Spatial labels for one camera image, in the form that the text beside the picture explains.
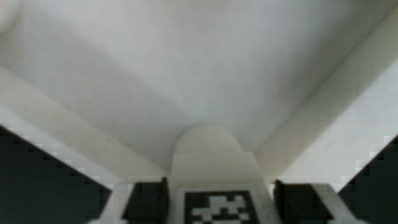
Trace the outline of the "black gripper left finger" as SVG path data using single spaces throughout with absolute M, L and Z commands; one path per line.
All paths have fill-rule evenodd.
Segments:
M 134 186 L 123 219 L 129 224 L 168 224 L 171 206 L 170 182 L 139 182 Z

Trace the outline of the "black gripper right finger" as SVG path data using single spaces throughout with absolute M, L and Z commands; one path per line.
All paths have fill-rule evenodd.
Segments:
M 276 180 L 274 203 L 283 224 L 329 224 L 335 215 L 322 199 L 322 184 Z

